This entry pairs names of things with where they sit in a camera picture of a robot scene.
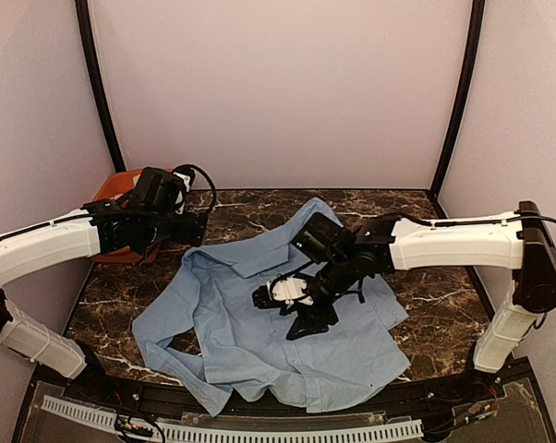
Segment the light blue shirt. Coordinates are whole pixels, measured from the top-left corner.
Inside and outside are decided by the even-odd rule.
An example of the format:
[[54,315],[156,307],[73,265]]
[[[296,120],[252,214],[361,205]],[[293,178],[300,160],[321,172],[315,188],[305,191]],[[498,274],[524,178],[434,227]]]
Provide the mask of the light blue shirt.
[[365,280],[365,302],[335,304],[327,332],[289,341],[293,319],[253,305],[264,283],[303,265],[292,239],[314,213],[333,217],[313,198],[285,224],[243,241],[190,249],[178,273],[134,320],[145,365],[177,378],[211,415],[233,393],[256,401],[265,392],[308,413],[369,400],[410,366],[391,329],[407,313],[381,277]]

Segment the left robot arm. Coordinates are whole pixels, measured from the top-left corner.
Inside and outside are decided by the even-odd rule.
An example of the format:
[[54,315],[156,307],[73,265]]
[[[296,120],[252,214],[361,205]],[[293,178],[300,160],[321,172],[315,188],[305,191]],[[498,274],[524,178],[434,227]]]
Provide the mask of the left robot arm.
[[93,351],[28,315],[6,290],[30,275],[82,259],[130,252],[145,260],[165,242],[200,245],[212,210],[187,209],[187,195],[198,176],[211,193],[217,192],[210,176],[195,164],[172,170],[146,167],[128,190],[112,198],[0,233],[0,346],[76,380],[93,402],[109,399],[113,383],[102,374]]

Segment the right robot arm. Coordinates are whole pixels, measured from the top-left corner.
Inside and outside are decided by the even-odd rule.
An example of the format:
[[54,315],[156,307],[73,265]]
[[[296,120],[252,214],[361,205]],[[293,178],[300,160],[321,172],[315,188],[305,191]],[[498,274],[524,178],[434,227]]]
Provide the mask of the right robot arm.
[[490,325],[477,340],[472,365],[454,380],[453,391],[472,401],[490,383],[533,326],[556,308],[556,246],[551,217],[532,201],[517,210],[479,218],[423,220],[403,213],[372,218],[352,230],[313,213],[290,245],[306,265],[261,285],[252,294],[258,309],[296,313],[286,338],[321,334],[338,321],[340,298],[364,295],[366,280],[385,273],[432,267],[506,269],[511,282]]

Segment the black left frame pole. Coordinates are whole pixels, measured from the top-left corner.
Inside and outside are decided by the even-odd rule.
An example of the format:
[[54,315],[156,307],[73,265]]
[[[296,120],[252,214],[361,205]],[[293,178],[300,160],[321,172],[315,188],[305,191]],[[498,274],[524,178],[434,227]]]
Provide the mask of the black left frame pole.
[[115,172],[122,173],[127,170],[127,167],[125,165],[122,150],[118,143],[113,118],[111,116],[103,84],[103,77],[98,60],[97,47],[91,21],[90,2],[88,0],[75,0],[74,3],[79,28],[79,37],[91,85],[92,96],[106,142],[106,147]]

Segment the black frame pole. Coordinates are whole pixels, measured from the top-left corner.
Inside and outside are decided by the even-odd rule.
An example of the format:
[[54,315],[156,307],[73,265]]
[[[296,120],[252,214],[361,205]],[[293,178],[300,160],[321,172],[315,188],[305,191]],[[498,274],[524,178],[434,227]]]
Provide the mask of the black frame pole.
[[459,131],[462,126],[471,82],[476,67],[477,52],[484,21],[485,4],[485,0],[473,0],[471,2],[468,29],[465,38],[465,49],[454,95],[453,107],[442,143],[441,154],[429,188],[429,192],[434,198],[438,198],[441,194],[443,184],[450,169]]
[[103,77],[98,60],[97,47],[91,21],[90,2],[88,0],[75,0],[74,3],[79,28],[79,37],[91,85],[92,96],[106,142],[106,147],[115,172],[122,173],[127,170],[127,167],[125,165],[122,150],[118,143],[113,118],[111,116],[103,84]]

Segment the black right frame pole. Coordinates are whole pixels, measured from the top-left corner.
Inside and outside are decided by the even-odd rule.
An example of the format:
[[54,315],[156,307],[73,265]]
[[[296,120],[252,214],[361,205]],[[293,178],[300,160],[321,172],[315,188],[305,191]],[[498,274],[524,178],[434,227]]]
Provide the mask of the black right frame pole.
[[442,143],[441,154],[429,188],[429,192],[434,198],[438,198],[441,194],[443,184],[450,169],[459,131],[462,126],[471,82],[476,67],[477,52],[484,21],[485,4],[485,0],[473,0],[471,2],[468,29],[465,38],[465,49],[454,95],[453,107]]

